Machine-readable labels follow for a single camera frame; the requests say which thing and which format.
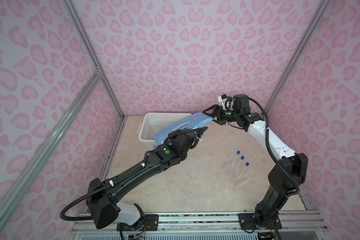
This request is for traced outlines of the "blue plastic bin lid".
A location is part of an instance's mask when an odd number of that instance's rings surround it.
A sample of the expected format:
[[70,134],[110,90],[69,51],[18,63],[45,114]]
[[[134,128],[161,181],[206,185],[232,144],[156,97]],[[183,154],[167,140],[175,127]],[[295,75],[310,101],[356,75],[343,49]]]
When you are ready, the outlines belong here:
[[164,140],[168,137],[168,135],[174,131],[185,129],[194,130],[197,128],[201,128],[212,120],[213,119],[211,117],[208,117],[203,113],[195,113],[181,121],[176,121],[168,127],[164,128],[163,130],[157,132],[154,135],[154,141],[157,146],[161,145],[164,143]]

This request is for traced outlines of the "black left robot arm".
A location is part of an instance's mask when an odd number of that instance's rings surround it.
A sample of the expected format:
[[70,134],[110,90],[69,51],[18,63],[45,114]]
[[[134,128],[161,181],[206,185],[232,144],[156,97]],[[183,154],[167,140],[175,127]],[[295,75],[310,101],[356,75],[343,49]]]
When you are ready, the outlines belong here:
[[139,230],[145,225],[146,215],[138,204],[122,203],[122,198],[149,178],[178,165],[187,158],[188,151],[194,149],[208,127],[194,130],[177,130],[154,150],[145,152],[141,162],[105,181],[91,181],[86,199],[91,219],[97,229],[112,223],[131,226]]

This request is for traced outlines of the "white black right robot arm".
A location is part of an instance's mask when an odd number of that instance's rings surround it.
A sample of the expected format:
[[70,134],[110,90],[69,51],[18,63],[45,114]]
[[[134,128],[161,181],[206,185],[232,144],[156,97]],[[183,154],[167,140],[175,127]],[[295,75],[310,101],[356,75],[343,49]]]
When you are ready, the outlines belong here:
[[236,123],[236,128],[252,135],[267,150],[275,166],[268,175],[269,188],[256,205],[253,223],[258,229],[275,225],[280,210],[292,196],[300,194],[306,180],[308,157],[288,147],[270,128],[264,108],[245,94],[218,98],[219,104],[203,114],[219,125]]

